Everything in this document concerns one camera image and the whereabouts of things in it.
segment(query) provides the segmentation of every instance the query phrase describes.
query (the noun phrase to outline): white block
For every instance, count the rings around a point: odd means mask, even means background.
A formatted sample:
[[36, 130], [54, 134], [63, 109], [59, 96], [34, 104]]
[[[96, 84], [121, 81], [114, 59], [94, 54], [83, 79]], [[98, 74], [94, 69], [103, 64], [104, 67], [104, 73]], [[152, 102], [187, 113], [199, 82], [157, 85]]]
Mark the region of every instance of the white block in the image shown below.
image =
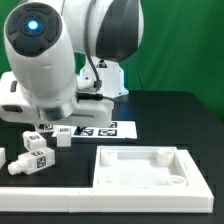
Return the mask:
[[11, 175], [25, 173], [30, 175], [55, 164], [55, 152], [44, 147], [18, 156], [18, 160], [8, 165]]
[[71, 146], [71, 128], [59, 128], [57, 130], [57, 147]]
[[28, 151], [47, 146], [46, 140], [37, 132], [26, 131], [23, 133], [24, 147]]
[[0, 169], [5, 164], [5, 149], [0, 148]]

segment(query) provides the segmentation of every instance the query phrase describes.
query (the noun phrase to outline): white cube with marker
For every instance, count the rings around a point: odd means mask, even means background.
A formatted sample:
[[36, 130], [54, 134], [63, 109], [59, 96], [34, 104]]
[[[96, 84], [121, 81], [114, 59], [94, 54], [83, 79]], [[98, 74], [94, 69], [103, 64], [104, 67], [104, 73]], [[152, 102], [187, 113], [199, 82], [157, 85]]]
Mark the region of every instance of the white cube with marker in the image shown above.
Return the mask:
[[36, 150], [47, 146], [46, 140], [37, 132], [25, 131], [23, 133], [24, 147], [28, 151]]
[[57, 129], [57, 147], [70, 147], [71, 146], [71, 128], [60, 127]]

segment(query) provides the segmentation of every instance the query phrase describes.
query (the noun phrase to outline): white cube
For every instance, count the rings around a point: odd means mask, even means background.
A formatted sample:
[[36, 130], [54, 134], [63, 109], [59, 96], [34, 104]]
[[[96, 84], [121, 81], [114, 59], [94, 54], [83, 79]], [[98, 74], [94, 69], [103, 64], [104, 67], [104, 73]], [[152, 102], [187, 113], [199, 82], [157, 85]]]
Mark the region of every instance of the white cube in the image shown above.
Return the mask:
[[47, 146], [46, 140], [37, 132], [26, 131], [23, 133], [24, 147], [28, 151]]
[[57, 147], [71, 146], [71, 128], [58, 128], [57, 130]]
[[5, 164], [5, 149], [0, 148], [0, 169]]

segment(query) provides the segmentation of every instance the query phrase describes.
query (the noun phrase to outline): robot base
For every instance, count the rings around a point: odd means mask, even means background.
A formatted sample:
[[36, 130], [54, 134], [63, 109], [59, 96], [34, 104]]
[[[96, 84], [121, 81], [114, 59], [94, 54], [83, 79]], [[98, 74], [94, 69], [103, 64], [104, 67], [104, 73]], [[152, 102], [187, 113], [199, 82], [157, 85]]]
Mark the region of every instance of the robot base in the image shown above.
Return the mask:
[[[96, 57], [92, 57], [92, 60], [102, 80], [102, 87], [98, 93], [111, 98], [127, 95], [129, 93], [124, 87], [124, 71], [118, 63], [101, 60]], [[91, 88], [95, 79], [93, 70], [88, 60], [86, 60], [86, 64], [81, 69], [80, 76], [78, 76], [79, 89], [85, 91], [85, 89]]]

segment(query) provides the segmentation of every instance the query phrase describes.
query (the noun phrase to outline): cable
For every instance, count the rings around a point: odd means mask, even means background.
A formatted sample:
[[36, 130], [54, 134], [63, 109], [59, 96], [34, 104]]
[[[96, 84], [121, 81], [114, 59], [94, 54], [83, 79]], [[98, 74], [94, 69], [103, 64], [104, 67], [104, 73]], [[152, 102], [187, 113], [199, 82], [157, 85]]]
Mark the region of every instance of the cable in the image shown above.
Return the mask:
[[134, 59], [134, 64], [135, 64], [135, 68], [136, 68], [136, 71], [137, 71], [137, 76], [138, 76], [138, 79], [139, 79], [139, 82], [140, 82], [140, 85], [141, 85], [141, 89], [144, 90], [142, 77], [140, 75], [140, 71], [139, 71], [139, 67], [138, 67], [138, 63], [137, 63], [137, 59], [136, 59], [135, 54], [133, 55], [133, 59]]
[[78, 98], [78, 100], [96, 100], [96, 101], [107, 99], [114, 103], [117, 103], [117, 100], [115, 100], [111, 97], [103, 96], [102, 94], [77, 93], [77, 98]]
[[91, 0], [87, 13], [86, 13], [86, 19], [85, 19], [85, 29], [84, 29], [84, 47], [85, 47], [85, 53], [86, 57], [89, 61], [89, 64], [91, 65], [93, 72], [96, 76], [96, 82], [94, 84], [94, 87], [98, 91], [102, 86], [102, 81], [100, 80], [99, 74], [95, 68], [95, 65], [93, 64], [92, 58], [90, 56], [90, 49], [89, 49], [89, 24], [90, 24], [90, 16], [93, 9], [93, 6], [95, 5], [96, 0]]

